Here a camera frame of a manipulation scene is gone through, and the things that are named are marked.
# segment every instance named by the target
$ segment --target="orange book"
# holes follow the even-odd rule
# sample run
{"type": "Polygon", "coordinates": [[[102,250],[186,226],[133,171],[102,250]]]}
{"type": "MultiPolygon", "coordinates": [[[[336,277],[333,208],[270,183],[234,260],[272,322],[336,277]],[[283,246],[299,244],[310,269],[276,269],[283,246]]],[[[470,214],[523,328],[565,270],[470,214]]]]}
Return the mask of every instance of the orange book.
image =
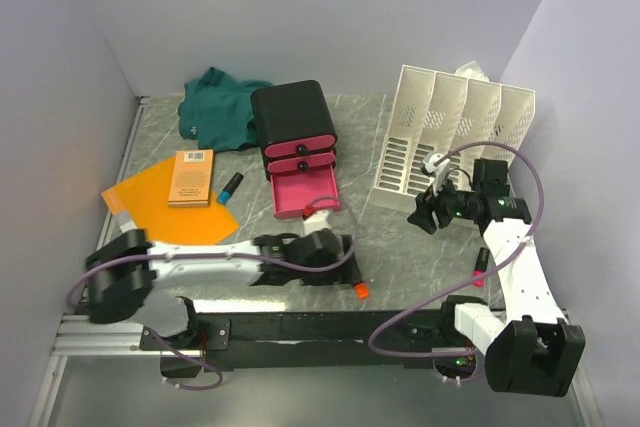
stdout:
{"type": "Polygon", "coordinates": [[[102,193],[122,230],[145,229],[149,240],[183,245],[214,245],[235,232],[238,222],[217,202],[194,209],[169,207],[174,164],[170,157],[102,193]]]}
{"type": "Polygon", "coordinates": [[[169,207],[206,207],[211,198],[213,150],[176,154],[169,188],[169,207]]]}

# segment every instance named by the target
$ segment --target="white file organizer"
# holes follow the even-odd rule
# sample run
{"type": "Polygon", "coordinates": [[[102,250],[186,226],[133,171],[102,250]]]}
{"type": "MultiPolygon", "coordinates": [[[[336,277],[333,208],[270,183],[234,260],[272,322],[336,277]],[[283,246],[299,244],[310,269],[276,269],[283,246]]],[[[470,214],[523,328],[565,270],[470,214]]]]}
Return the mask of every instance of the white file organizer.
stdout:
{"type": "MultiPolygon", "coordinates": [[[[479,140],[495,140],[517,149],[534,114],[532,90],[403,66],[371,202],[413,212],[416,195],[429,186],[420,170],[427,153],[444,153],[479,140]]],[[[511,164],[513,157],[496,147],[476,147],[451,162],[471,173],[475,159],[500,159],[511,164]]],[[[461,172],[452,172],[450,178],[456,188],[469,188],[461,172]]]]}

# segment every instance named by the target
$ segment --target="orange marker cap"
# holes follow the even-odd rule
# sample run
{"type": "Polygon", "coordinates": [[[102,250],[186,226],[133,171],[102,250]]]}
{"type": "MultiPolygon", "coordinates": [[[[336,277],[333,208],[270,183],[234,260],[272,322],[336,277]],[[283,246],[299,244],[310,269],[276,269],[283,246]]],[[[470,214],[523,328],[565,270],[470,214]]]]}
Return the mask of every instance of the orange marker cap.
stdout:
{"type": "Polygon", "coordinates": [[[364,300],[369,297],[369,289],[367,288],[367,284],[364,282],[354,285],[353,290],[356,291],[360,300],[364,300]]]}

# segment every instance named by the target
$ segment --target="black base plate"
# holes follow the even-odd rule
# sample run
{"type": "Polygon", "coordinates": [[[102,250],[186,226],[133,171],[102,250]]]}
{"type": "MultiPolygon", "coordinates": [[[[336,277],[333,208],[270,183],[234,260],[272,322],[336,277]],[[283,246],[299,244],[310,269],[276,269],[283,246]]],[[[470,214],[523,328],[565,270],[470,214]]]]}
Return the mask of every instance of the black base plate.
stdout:
{"type": "MultiPolygon", "coordinates": [[[[404,365],[431,368],[431,359],[403,359],[374,353],[367,345],[371,333],[398,311],[285,312],[197,314],[207,333],[207,360],[222,371],[261,367],[319,367],[346,365],[404,365]]],[[[416,312],[378,339],[382,348],[425,352],[433,348],[467,347],[458,335],[440,334],[437,310],[416,312]]],[[[194,339],[185,350],[199,350],[194,339]]],[[[143,336],[141,350],[162,350],[143,336]]]]}

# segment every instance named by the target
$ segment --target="green cloth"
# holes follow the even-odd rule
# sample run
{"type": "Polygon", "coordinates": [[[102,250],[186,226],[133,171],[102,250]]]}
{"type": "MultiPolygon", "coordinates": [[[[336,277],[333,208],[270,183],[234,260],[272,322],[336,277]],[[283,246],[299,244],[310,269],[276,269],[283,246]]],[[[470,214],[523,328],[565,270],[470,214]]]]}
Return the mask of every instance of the green cloth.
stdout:
{"type": "Polygon", "coordinates": [[[184,139],[197,139],[199,149],[214,152],[242,150],[258,145],[251,109],[251,93],[269,82],[237,82],[222,70],[210,68],[200,79],[184,85],[178,107],[179,130],[184,139]]]}

